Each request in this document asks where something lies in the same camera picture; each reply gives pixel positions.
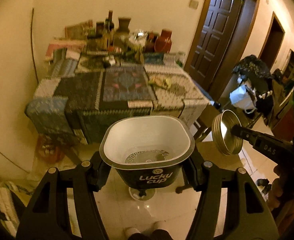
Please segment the plastic bag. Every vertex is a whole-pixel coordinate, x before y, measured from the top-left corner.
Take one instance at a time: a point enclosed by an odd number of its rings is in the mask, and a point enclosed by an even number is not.
[[[232,91],[229,95],[229,98],[230,98],[231,104],[234,107],[238,107],[245,110],[247,114],[251,114],[256,109],[250,97],[250,94],[246,89],[246,85],[241,85],[240,87]]]

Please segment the pants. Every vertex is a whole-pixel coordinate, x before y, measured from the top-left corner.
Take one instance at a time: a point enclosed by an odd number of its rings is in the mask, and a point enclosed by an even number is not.
[[[135,233],[128,240],[173,240],[169,233],[163,229],[156,229],[152,232],[151,236],[145,236],[140,233]]]

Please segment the bottle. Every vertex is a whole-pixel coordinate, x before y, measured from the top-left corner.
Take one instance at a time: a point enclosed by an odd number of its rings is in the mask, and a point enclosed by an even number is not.
[[[113,11],[111,11],[111,10],[108,13],[109,30],[111,32],[110,44],[112,44],[114,41],[114,33],[115,33],[115,25],[112,22],[112,13],[113,13]]]
[[[111,42],[111,32],[109,30],[109,19],[106,18],[104,29],[102,32],[103,35],[103,49],[108,50]]]
[[[109,14],[108,14],[109,30],[110,30],[110,31],[111,31],[112,29],[115,28],[115,25],[114,25],[114,23],[112,22],[112,12],[113,12],[113,11],[109,11]]]

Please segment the wooden door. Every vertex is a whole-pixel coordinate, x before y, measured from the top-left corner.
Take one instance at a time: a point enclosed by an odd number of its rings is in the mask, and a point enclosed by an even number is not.
[[[259,58],[266,63],[269,69],[272,68],[276,61],[284,35],[285,31],[276,17],[276,14],[273,13],[268,34],[259,55]]]
[[[208,90],[237,24],[242,0],[211,0],[189,74]]]

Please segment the red item on floor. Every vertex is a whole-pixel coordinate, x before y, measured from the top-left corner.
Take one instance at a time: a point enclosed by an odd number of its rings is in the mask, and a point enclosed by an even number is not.
[[[39,135],[36,144],[36,154],[46,163],[54,164],[61,161],[65,154],[59,146],[53,145],[52,141],[43,135]]]

